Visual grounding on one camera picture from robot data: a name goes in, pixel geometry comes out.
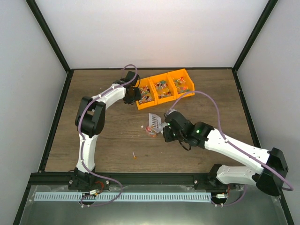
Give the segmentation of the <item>white slotted scoop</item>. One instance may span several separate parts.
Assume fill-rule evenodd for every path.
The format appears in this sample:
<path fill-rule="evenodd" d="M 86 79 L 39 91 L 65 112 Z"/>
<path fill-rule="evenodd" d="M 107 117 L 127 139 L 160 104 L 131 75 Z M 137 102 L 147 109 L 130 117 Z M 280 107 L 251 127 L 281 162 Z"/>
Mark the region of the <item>white slotted scoop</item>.
<path fill-rule="evenodd" d="M 156 114 L 149 113 L 149 127 L 156 133 L 162 133 L 163 123 L 161 117 Z"/>

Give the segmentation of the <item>clear plastic jar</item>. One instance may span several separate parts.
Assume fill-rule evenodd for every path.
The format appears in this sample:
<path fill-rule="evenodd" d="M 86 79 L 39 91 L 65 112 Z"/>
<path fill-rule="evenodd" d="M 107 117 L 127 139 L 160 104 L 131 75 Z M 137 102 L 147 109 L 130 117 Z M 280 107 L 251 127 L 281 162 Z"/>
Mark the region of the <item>clear plastic jar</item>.
<path fill-rule="evenodd" d="M 158 135 L 158 132 L 156 132 L 155 127 L 154 126 L 150 126 L 148 125 L 146 128 L 146 133 L 151 136 L 151 137 L 156 137 Z"/>

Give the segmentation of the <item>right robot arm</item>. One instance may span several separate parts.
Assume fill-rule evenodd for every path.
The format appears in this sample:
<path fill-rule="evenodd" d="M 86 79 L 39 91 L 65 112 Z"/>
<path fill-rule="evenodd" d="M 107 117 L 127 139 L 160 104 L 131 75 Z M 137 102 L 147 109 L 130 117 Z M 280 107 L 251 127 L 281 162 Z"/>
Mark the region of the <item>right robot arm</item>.
<path fill-rule="evenodd" d="M 261 149 L 222 136 L 220 131 L 204 122 L 193 124 L 181 113 L 171 110 L 165 114 L 166 126 L 163 128 L 165 142 L 178 141 L 187 151 L 199 147 L 225 155 L 242 166 L 213 165 L 208 175 L 208 183 L 218 189 L 227 184 L 256 186 L 265 194 L 279 196 L 283 190 L 283 178 L 288 165 L 282 150 Z"/>

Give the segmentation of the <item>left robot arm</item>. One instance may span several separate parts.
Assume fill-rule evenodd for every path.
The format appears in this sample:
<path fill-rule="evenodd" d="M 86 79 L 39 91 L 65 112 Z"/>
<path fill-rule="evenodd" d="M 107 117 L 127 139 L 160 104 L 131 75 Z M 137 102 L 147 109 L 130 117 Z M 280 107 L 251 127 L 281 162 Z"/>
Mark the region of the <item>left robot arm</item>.
<path fill-rule="evenodd" d="M 137 72 L 129 71 L 126 77 L 116 80 L 108 89 L 93 96 L 81 99 L 75 119 L 80 138 L 80 151 L 76 169 L 84 174 L 79 183 L 85 189 L 95 186 L 96 178 L 90 174 L 95 169 L 95 150 L 99 134 L 105 125 L 106 110 L 119 100 L 132 105 L 141 99 L 140 77 Z"/>

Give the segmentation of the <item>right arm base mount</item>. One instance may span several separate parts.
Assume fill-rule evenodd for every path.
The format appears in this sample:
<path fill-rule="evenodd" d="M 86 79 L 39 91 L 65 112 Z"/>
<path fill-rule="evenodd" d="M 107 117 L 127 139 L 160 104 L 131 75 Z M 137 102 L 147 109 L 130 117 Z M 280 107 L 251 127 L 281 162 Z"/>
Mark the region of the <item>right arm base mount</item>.
<path fill-rule="evenodd" d="M 196 190 L 225 190 L 228 184 L 224 184 L 217 179 L 217 171 L 222 164 L 214 164 L 208 173 L 196 173 L 193 176 L 194 188 Z"/>

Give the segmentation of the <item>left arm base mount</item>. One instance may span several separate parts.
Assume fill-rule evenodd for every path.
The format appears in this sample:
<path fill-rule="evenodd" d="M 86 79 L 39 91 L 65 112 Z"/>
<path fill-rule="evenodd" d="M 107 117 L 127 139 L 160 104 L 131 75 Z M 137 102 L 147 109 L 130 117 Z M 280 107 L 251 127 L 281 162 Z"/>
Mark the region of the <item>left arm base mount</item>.
<path fill-rule="evenodd" d="M 105 178 L 100 178 L 97 176 L 94 176 L 90 173 L 83 173 L 79 170 L 71 170 L 68 171 L 69 175 L 69 190 L 78 190 L 78 191 L 90 191 L 96 188 L 102 188 L 101 183 L 104 185 L 104 190 L 107 190 L 109 188 L 110 181 L 108 178 L 111 178 L 110 175 L 107 175 L 106 173 L 98 173 L 95 171 L 95 169 L 92 170 L 92 172 L 103 176 Z"/>

